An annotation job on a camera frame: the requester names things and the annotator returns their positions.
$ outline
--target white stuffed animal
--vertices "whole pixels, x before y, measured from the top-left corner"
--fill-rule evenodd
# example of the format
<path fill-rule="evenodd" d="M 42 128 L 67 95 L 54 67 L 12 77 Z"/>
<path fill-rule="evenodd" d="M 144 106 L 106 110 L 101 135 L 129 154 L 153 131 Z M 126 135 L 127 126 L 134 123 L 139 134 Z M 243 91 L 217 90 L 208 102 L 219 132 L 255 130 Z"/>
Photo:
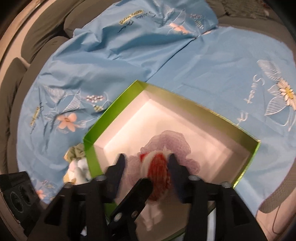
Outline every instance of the white stuffed animal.
<path fill-rule="evenodd" d="M 73 185 L 80 185 L 91 181 L 91 174 L 86 158 L 73 160 L 67 173 L 63 178 L 64 183 L 71 182 Z"/>

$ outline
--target gray sofa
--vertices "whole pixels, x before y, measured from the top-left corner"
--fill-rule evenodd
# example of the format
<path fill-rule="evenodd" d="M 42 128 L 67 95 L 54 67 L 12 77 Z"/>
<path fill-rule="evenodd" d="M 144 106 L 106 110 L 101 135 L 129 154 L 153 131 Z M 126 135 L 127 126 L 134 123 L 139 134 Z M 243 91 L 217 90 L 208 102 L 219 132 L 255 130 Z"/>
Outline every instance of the gray sofa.
<path fill-rule="evenodd" d="M 269 17 L 252 19 L 231 16 L 220 0 L 207 0 L 222 26 L 233 26 L 268 35 L 284 42 L 296 53 L 296 44 L 274 12 Z M 56 0 L 34 22 L 21 48 L 21 56 L 30 63 L 28 69 L 19 59 L 9 66 L 0 88 L 0 171 L 18 172 L 16 159 L 17 124 L 22 102 L 48 58 L 68 39 L 73 31 L 98 16 L 116 0 Z M 296 186 L 296 165 L 282 185 L 262 205 L 268 213 L 282 203 Z"/>

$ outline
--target cardboard box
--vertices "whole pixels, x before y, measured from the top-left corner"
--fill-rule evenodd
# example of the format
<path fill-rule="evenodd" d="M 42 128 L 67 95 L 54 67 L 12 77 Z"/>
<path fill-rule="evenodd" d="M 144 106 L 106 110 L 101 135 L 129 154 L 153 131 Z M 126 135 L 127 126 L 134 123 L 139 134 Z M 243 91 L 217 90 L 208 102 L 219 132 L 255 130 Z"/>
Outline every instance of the cardboard box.
<path fill-rule="evenodd" d="M 135 81 L 105 111 L 84 137 L 92 177 L 104 173 L 119 153 L 137 155 L 152 137 L 170 130 L 182 133 L 207 182 L 235 186 L 250 165 L 260 141 L 223 116 L 159 87 Z M 119 203 L 127 190 L 122 190 Z M 161 208 L 163 220 L 146 231 L 137 219 L 139 240 L 170 240 L 184 232 L 188 205 L 170 192 Z M 116 204 L 106 206 L 110 215 Z"/>

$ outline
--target green cloth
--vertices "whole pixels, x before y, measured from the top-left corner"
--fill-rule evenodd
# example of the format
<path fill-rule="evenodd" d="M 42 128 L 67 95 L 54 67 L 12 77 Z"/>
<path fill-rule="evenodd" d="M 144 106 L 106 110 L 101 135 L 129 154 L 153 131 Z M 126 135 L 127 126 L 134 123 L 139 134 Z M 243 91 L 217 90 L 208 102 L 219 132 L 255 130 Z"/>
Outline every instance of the green cloth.
<path fill-rule="evenodd" d="M 84 157 L 85 152 L 83 143 L 79 143 L 77 146 L 70 147 L 65 155 L 65 159 L 69 163 L 71 163 L 73 160 L 80 160 Z"/>

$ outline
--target blue bedsheet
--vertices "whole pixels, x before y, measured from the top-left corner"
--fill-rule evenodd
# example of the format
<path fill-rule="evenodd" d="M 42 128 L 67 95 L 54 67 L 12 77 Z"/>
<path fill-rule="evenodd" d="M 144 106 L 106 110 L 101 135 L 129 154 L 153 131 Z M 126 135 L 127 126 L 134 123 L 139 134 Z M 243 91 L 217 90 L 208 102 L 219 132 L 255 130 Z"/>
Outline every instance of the blue bedsheet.
<path fill-rule="evenodd" d="M 262 141 L 237 186 L 256 213 L 296 156 L 295 65 L 283 43 L 216 24 L 204 0 L 123 0 L 75 30 L 41 70 L 20 114 L 19 168 L 45 202 L 62 186 L 67 149 L 139 79 L 214 110 Z"/>
<path fill-rule="evenodd" d="M 63 185 L 66 151 L 102 111 L 216 24 L 204 0 L 123 0 L 74 31 L 42 68 L 20 113 L 19 169 L 45 202 Z"/>

